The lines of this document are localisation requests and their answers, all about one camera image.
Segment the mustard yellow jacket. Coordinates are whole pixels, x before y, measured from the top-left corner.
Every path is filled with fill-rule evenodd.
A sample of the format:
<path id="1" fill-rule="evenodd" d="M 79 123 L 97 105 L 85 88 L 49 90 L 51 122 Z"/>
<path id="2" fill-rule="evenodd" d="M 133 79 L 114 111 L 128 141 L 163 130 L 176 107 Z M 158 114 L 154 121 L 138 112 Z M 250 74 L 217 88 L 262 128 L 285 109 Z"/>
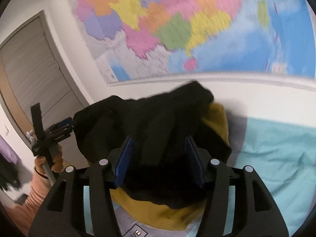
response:
<path id="1" fill-rule="evenodd" d="M 202 118 L 202 121 L 207 127 L 214 130 L 215 136 L 219 138 L 215 143 L 220 147 L 215 149 L 215 155 L 221 155 L 226 161 L 231 150 L 224 152 L 225 148 L 229 148 L 229 131 L 223 105 L 211 103 L 208 113 Z M 178 192 L 171 198 L 171 202 L 159 204 L 133 199 L 122 188 L 112 190 L 110 194 L 111 198 L 132 218 L 158 229 L 184 230 L 190 222 L 196 219 L 205 206 L 204 202 L 194 202 L 189 205 L 180 199 L 181 194 Z"/>

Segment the colourful wall map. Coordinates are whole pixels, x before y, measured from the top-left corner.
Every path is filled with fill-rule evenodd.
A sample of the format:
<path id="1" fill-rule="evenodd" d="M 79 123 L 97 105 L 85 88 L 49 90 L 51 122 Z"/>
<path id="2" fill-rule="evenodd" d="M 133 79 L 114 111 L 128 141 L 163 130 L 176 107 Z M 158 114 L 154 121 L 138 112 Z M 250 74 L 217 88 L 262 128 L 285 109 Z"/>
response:
<path id="1" fill-rule="evenodd" d="M 307 0 L 68 0 L 109 83 L 209 72 L 315 78 Z"/>

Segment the teal grey patterned bedsheet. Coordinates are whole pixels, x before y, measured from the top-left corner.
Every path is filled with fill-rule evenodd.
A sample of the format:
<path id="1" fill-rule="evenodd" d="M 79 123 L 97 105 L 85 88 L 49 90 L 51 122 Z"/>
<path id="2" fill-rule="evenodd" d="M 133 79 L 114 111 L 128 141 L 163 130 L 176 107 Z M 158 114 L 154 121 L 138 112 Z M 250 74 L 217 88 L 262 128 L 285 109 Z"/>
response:
<path id="1" fill-rule="evenodd" d="M 267 186 L 284 218 L 289 236 L 315 236 L 315 128 L 254 118 L 229 118 L 233 152 L 229 165 L 250 164 Z M 224 235 L 230 234 L 237 205 L 234 186 Z M 197 236 L 202 211 L 184 230 L 151 227 L 113 203 L 122 236 Z"/>

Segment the grey room door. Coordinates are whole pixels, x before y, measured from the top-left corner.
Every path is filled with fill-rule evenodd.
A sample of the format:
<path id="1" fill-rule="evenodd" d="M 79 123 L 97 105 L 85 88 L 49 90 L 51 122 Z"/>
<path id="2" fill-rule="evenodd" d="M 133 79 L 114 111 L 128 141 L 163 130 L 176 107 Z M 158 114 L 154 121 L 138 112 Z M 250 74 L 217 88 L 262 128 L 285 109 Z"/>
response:
<path id="1" fill-rule="evenodd" d="M 75 83 L 48 27 L 43 11 L 32 16 L 1 42 L 1 103 L 13 129 L 31 146 L 30 107 L 41 103 L 45 122 L 64 103 L 76 111 L 88 101 Z"/>

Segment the black large garment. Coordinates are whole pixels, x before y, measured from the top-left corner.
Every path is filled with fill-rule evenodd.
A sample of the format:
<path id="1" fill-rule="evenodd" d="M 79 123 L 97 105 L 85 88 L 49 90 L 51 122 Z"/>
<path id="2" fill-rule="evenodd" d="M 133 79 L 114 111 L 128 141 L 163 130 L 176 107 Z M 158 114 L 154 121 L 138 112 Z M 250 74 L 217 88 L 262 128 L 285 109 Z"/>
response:
<path id="1" fill-rule="evenodd" d="M 227 161 L 215 155 L 219 138 L 202 121 L 213 100 L 213 94 L 196 81 L 145 99 L 111 96 L 74 115 L 77 146 L 95 163 L 130 136 L 134 146 L 122 189 L 131 198 L 169 203 L 178 192 L 189 205 L 202 202 L 207 189 L 194 180 L 185 140 L 191 136 L 198 148 Z"/>

